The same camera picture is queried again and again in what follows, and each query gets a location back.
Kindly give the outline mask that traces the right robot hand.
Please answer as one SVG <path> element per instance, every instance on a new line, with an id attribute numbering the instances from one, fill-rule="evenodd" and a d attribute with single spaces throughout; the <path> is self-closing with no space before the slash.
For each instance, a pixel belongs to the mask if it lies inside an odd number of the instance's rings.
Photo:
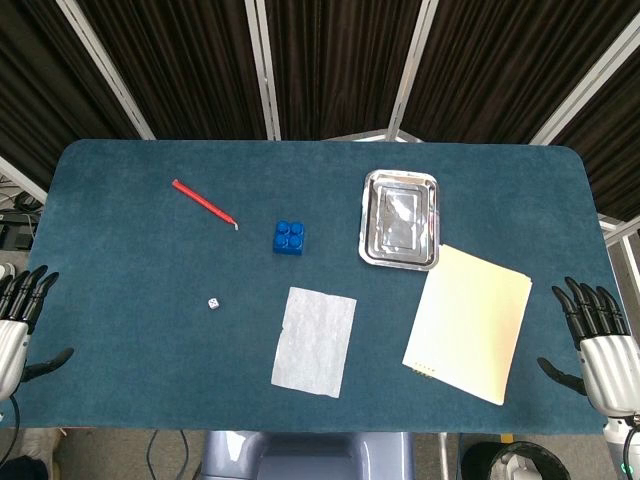
<path id="1" fill-rule="evenodd" d="M 581 375 L 564 373 L 540 357 L 537 363 L 554 382 L 588 398 L 600 414 L 628 418 L 639 414 L 639 345 L 614 296 L 571 277 L 552 292 L 559 301 Z"/>

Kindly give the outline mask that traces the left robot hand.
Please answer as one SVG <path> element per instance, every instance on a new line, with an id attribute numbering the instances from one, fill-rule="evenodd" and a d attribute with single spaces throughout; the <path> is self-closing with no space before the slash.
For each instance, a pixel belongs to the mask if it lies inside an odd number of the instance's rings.
<path id="1" fill-rule="evenodd" d="M 27 353 L 45 299 L 59 273 L 48 266 L 1 279 L 1 401 L 10 399 L 22 383 L 54 372 L 73 355 L 66 348 L 53 359 L 28 365 Z"/>

